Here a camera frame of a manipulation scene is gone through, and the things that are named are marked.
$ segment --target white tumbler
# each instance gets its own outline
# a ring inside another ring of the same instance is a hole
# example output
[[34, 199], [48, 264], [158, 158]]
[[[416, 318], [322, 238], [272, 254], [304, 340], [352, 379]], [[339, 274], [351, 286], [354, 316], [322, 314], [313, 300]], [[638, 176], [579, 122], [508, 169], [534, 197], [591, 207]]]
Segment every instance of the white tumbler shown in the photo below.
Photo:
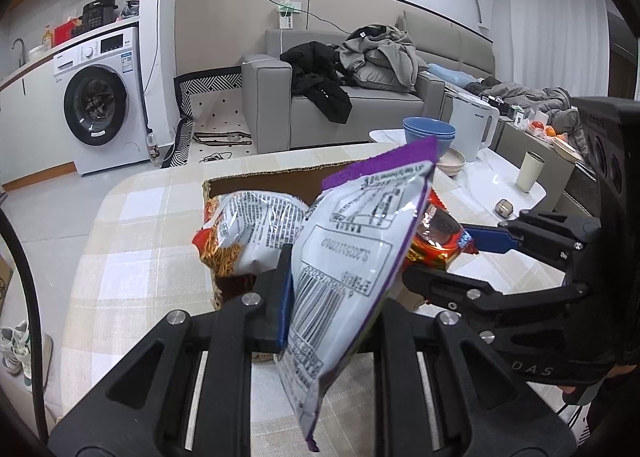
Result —
[[542, 159], [542, 157], [537, 153], [527, 152], [524, 156], [524, 161], [522, 161], [518, 178], [516, 179], [517, 188], [524, 191], [524, 193], [529, 193], [544, 166], [545, 160]]

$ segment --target electric kettle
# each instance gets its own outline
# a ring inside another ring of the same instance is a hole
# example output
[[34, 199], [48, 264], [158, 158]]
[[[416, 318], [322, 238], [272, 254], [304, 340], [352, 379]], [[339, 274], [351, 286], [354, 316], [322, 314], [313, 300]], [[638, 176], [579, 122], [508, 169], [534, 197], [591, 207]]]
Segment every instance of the electric kettle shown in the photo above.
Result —
[[[464, 155], [467, 162], [474, 162], [478, 151], [491, 144], [499, 117], [500, 111], [480, 98], [471, 94], [456, 94], [453, 96], [453, 110], [449, 119], [456, 129], [451, 148]], [[489, 120], [489, 129], [484, 137]]]

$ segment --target tablecloth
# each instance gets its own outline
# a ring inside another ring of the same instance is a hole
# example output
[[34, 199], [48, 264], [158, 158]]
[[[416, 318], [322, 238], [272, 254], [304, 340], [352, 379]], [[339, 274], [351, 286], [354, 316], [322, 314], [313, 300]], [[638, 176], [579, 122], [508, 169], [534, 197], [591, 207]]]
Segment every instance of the tablecloth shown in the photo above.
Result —
[[[170, 310], [212, 310], [209, 269], [191, 239], [202, 225], [202, 183], [253, 172], [359, 160], [393, 148], [363, 144], [288, 151], [144, 172], [116, 186], [95, 219], [74, 280], [62, 343], [67, 413]], [[434, 189], [460, 222], [495, 224], [457, 183], [436, 171]], [[558, 285], [562, 273], [519, 253], [462, 255], [452, 271], [505, 293]], [[433, 313], [425, 306], [421, 313]], [[358, 355], [325, 397], [316, 440], [322, 455], [369, 456], [373, 372]], [[307, 452], [273, 363], [252, 371], [252, 455]]]

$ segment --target shoe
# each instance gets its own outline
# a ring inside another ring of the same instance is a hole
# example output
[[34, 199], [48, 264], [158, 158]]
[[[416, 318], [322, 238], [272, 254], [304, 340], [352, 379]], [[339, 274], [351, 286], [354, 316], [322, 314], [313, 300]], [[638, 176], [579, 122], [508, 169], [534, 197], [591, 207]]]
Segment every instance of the shoe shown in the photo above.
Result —
[[[51, 351], [53, 340], [51, 336], [44, 333], [42, 336], [42, 388], [47, 386], [49, 377], [49, 363], [51, 362]], [[24, 384], [31, 388], [31, 335], [27, 320], [20, 322], [14, 329], [14, 353], [18, 361], [22, 364], [24, 371]]]
[[0, 354], [6, 371], [12, 376], [19, 374], [22, 364], [14, 353], [14, 330], [11, 327], [0, 327]]

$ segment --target white curtain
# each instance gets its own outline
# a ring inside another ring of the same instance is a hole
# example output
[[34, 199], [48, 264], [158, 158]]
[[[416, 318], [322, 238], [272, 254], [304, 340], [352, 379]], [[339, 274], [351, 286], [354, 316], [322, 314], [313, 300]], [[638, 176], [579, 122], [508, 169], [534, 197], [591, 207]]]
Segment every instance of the white curtain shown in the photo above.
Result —
[[[493, 33], [498, 79], [531, 88], [563, 87], [572, 96], [607, 95], [606, 0], [495, 0], [495, 4], [494, 26], [502, 23], [499, 36]], [[505, 29], [509, 20], [510, 29]]]

